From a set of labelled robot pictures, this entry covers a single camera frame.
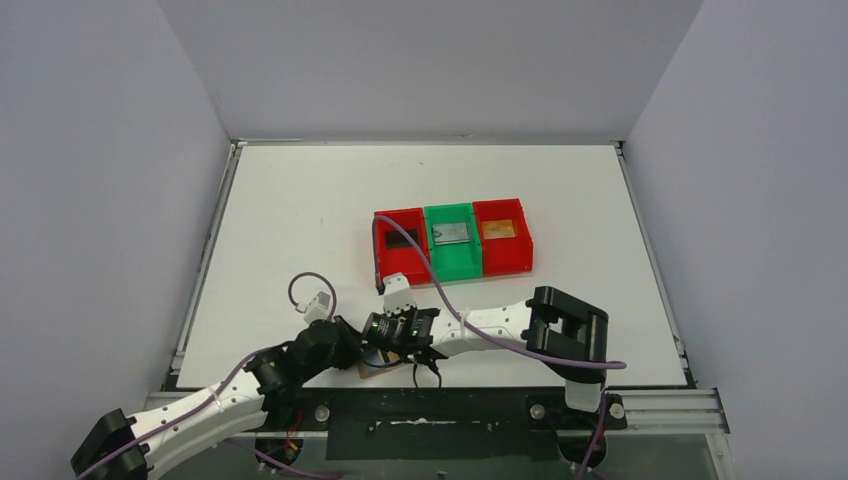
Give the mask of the brown leather card holder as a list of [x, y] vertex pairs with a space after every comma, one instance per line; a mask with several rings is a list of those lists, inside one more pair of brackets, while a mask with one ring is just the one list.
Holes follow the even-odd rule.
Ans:
[[411, 363], [407, 358], [376, 349], [365, 350], [356, 363], [359, 376], [362, 379], [375, 377], [410, 365]]

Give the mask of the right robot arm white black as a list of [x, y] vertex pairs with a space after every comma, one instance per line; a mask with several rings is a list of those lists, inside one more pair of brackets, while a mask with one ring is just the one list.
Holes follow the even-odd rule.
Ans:
[[459, 312], [419, 308], [411, 290], [387, 292], [384, 309], [365, 322], [364, 344], [431, 366], [461, 354], [503, 349], [539, 360], [565, 381], [564, 417], [578, 427], [602, 413], [607, 372], [622, 369], [607, 360], [606, 311], [551, 286], [528, 300]]

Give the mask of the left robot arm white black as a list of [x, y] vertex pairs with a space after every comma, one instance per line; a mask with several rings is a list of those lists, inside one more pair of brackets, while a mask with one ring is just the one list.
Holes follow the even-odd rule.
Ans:
[[361, 337], [342, 317], [315, 320], [294, 339], [249, 353], [204, 389], [154, 409], [101, 416], [70, 464], [79, 479], [158, 479], [236, 434], [289, 427], [303, 386], [361, 356]]

